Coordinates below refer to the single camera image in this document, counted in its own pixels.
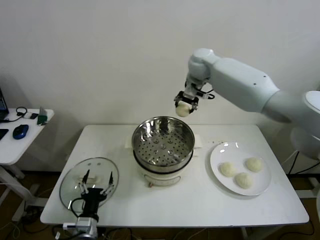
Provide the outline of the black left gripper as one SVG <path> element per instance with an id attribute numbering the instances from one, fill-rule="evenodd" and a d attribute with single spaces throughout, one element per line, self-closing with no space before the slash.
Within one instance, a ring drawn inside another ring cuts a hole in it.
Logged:
<path id="1" fill-rule="evenodd" d="M 114 189 L 113 172 L 110 172 L 108 185 L 102 188 L 87 188 L 87 180 L 90 170 L 88 169 L 82 178 L 82 181 L 78 183 L 80 189 L 81 199 L 84 200 L 84 208 L 81 217 L 98 217 L 98 208 L 100 202 L 104 201 L 104 196 L 108 195 Z"/>

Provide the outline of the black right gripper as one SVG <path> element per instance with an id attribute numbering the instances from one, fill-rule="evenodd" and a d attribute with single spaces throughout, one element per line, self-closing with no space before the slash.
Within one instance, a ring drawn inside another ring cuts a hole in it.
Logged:
<path id="1" fill-rule="evenodd" d="M 188 95 L 185 94 L 184 91 L 180 91 L 178 95 L 174 97 L 175 108 L 178 107 L 180 101 L 191 105 L 190 113 L 193 113 L 198 109 L 199 98 L 197 96 Z"/>

